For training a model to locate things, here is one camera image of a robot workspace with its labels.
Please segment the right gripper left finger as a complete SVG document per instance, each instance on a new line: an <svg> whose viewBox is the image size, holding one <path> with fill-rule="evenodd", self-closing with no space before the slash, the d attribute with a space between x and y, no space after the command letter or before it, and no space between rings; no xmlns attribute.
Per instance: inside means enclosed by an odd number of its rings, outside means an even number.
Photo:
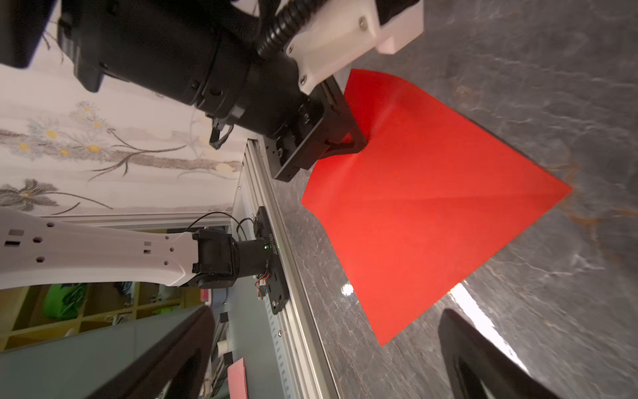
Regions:
<svg viewBox="0 0 638 399"><path fill-rule="evenodd" d="M128 368L89 395L90 398L197 398L213 347L215 320L206 306L197 308Z"/></svg>

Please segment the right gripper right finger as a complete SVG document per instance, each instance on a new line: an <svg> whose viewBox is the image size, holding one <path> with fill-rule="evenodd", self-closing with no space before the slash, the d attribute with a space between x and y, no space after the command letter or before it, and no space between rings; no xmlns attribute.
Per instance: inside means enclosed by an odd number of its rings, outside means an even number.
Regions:
<svg viewBox="0 0 638 399"><path fill-rule="evenodd" d="M438 334L455 398L558 399L453 309L442 313Z"/></svg>

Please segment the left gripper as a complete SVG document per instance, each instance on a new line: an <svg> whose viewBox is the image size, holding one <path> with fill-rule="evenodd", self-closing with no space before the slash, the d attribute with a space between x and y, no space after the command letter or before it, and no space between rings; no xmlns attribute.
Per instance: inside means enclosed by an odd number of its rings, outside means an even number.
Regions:
<svg viewBox="0 0 638 399"><path fill-rule="evenodd" d="M289 182L320 159L357 154L366 147L367 138L337 80L330 76L314 88L275 136L264 142L272 178Z"/></svg>

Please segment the red paper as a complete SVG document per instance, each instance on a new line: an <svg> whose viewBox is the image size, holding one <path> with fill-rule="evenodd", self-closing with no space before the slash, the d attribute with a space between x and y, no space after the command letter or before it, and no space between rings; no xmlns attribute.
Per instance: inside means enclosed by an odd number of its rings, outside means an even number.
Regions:
<svg viewBox="0 0 638 399"><path fill-rule="evenodd" d="M397 76L355 69L345 98L367 146L317 162L302 205L385 345L571 188Z"/></svg>

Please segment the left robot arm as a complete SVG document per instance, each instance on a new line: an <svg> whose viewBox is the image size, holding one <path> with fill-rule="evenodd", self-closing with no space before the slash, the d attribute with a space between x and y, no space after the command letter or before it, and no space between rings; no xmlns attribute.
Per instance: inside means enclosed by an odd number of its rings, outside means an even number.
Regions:
<svg viewBox="0 0 638 399"><path fill-rule="evenodd" d="M354 154L366 138L333 77L309 93L282 52L322 6L319 1L264 3L263 34L249 43L198 1L65 1L57 40L88 91L105 76L134 83L205 112L210 144L224 127L263 136L272 176L290 181L328 156ZM264 209L253 240L214 229L149 234L1 211L1 286L139 281L229 287L262 275L283 281L277 243Z"/></svg>

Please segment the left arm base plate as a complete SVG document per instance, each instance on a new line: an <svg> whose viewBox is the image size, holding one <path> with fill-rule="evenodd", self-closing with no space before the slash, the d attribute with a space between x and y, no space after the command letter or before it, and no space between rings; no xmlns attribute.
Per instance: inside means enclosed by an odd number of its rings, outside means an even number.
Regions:
<svg viewBox="0 0 638 399"><path fill-rule="evenodd" d="M258 274L256 287L261 299L268 298L274 315L282 312L290 299L287 279L282 266L281 251L274 236L274 230L264 206L260 206L254 220L255 239L259 249L266 253L263 272Z"/></svg>

